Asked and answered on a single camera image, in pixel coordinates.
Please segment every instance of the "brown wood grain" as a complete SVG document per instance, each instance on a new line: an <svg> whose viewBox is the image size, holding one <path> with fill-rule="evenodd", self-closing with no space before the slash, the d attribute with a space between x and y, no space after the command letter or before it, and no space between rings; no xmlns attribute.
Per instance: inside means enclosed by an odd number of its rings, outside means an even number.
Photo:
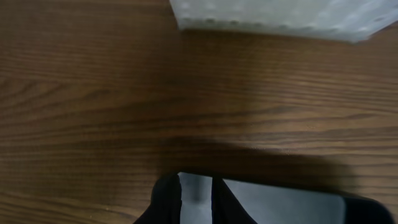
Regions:
<svg viewBox="0 0 398 224"><path fill-rule="evenodd" d="M1 223L132 223L202 170L398 217L398 26L356 45L177 30L166 0L0 0Z"/></svg>

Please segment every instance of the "black and gray object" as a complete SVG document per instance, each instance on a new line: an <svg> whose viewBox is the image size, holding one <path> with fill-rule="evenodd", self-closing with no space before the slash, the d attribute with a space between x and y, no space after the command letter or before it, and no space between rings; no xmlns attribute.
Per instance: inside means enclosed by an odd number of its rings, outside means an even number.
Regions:
<svg viewBox="0 0 398 224"><path fill-rule="evenodd" d="M136 224L393 224L366 198L288 189L188 173L160 179Z"/></svg>

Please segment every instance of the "white perforated container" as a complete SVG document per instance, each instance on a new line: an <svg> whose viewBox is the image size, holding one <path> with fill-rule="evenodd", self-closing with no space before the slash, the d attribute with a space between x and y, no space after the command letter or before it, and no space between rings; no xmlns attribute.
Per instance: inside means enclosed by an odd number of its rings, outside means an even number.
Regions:
<svg viewBox="0 0 398 224"><path fill-rule="evenodd" d="M398 21L398 0L170 0L180 29L357 42Z"/></svg>

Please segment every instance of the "wooden table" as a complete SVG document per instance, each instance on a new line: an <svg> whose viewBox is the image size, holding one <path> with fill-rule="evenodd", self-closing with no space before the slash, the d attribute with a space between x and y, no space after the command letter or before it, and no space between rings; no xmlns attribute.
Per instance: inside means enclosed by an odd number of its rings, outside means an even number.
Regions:
<svg viewBox="0 0 398 224"><path fill-rule="evenodd" d="M179 169L398 217L398 26L180 33L167 0L0 0L0 222L132 223Z"/></svg>

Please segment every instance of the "wooden surface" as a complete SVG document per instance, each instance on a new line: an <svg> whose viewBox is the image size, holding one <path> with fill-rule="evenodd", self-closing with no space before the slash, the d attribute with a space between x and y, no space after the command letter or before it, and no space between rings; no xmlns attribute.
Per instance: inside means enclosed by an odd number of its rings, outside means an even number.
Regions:
<svg viewBox="0 0 398 224"><path fill-rule="evenodd" d="M0 222L132 223L195 169L398 217L398 26L351 45L177 30L167 0L0 0Z"/></svg>

